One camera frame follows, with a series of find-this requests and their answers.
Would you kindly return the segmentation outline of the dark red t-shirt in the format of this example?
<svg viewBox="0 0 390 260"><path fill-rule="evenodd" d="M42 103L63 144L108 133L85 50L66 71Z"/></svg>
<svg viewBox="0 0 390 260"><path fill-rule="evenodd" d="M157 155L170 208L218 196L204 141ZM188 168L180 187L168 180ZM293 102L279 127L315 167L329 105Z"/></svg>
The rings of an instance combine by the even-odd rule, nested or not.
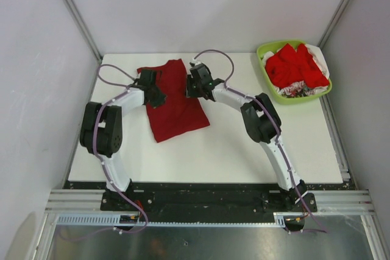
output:
<svg viewBox="0 0 390 260"><path fill-rule="evenodd" d="M157 72L156 84L166 94L163 105L157 108L146 105L156 142L167 141L210 125L199 99L186 97L187 71L181 59L169 60L165 65L150 69Z"/></svg>

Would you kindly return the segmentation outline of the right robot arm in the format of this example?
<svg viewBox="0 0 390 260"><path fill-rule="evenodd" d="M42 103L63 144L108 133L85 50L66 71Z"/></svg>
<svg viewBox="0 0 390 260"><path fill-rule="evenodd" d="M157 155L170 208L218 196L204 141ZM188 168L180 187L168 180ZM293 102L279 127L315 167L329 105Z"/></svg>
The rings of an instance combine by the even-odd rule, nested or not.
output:
<svg viewBox="0 0 390 260"><path fill-rule="evenodd" d="M251 96L229 87L224 80L212 78L210 69L198 61L190 63L186 82L188 97L202 97L241 113L246 133L266 152L275 172L283 194L282 207L288 212L297 211L303 205L307 187L290 162L282 139L282 122L269 96Z"/></svg>

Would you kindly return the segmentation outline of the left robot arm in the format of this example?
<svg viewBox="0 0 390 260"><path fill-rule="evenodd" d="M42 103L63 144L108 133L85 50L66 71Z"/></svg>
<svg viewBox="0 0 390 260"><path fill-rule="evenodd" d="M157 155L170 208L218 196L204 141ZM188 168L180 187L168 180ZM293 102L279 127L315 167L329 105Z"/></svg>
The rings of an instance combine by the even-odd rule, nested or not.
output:
<svg viewBox="0 0 390 260"><path fill-rule="evenodd" d="M161 71L142 69L119 95L105 103L89 102L85 106L80 145L101 162L107 187L117 192L113 203L121 211L130 210L135 203L134 195L127 192L130 176L119 154L123 142L122 119L138 107L156 108L166 102L167 95L157 85L161 77Z"/></svg>

